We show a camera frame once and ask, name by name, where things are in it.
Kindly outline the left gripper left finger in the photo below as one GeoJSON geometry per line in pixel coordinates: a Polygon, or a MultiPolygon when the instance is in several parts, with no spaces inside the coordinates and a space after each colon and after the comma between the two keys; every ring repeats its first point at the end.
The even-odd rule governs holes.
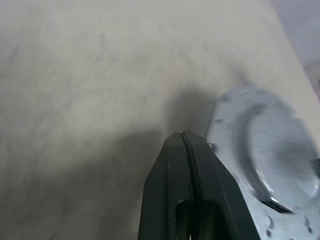
{"type": "Polygon", "coordinates": [[[181,133],[165,141],[147,176],[138,229],[140,240],[188,240],[193,187],[181,133]]]}

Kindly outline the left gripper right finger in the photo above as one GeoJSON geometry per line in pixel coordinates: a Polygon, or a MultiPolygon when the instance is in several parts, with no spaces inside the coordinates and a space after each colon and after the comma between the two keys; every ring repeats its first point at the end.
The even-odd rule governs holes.
{"type": "Polygon", "coordinates": [[[260,238],[240,187],[210,145],[184,132],[193,187],[193,240],[258,240],[260,238]]]}

